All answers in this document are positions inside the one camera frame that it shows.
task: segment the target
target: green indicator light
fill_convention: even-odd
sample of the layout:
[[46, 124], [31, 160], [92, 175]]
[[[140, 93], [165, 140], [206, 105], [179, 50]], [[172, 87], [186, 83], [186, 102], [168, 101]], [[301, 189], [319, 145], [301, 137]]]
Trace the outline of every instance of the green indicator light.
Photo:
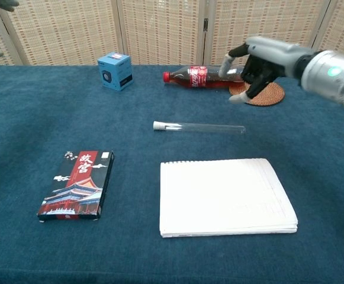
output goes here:
[[342, 70], [340, 67], [335, 66], [335, 67], [331, 67], [330, 69], [328, 69], [327, 74], [328, 74], [328, 76], [334, 77], [334, 76], [340, 74], [341, 71]]

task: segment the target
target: red bottle cap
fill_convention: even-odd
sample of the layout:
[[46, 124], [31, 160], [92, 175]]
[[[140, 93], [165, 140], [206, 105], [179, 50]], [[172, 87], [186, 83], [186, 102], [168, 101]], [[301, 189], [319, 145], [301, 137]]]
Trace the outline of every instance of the red bottle cap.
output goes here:
[[168, 83], [168, 82], [170, 81], [170, 78], [169, 78], [170, 75], [171, 75], [170, 72], [164, 72], [164, 74], [163, 74], [163, 80], [164, 80], [164, 82]]

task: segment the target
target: book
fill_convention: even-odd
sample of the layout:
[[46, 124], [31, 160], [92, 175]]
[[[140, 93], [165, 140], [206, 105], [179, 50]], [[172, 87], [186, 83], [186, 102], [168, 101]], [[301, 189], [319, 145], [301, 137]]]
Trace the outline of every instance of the book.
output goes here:
[[297, 224], [266, 159], [160, 164], [162, 237], [294, 233]]
[[112, 151], [67, 151], [37, 216], [51, 219], [98, 219], [108, 187]]

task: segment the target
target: coca-cola bottle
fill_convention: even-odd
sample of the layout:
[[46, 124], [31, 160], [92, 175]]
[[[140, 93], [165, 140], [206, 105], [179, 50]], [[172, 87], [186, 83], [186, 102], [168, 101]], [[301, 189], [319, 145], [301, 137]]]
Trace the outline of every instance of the coca-cola bottle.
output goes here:
[[163, 80], [173, 82], [184, 87], [219, 88], [243, 83], [240, 76], [243, 66], [232, 67], [225, 77], [219, 77], [217, 66], [186, 66], [176, 72], [164, 72]]

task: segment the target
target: blue box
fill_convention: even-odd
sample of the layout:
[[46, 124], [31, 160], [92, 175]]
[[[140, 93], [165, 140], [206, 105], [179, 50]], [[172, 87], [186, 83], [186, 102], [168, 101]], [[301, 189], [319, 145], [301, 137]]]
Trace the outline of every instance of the blue box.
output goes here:
[[117, 91], [133, 83], [131, 57], [111, 52], [98, 59], [99, 74], [103, 85]]

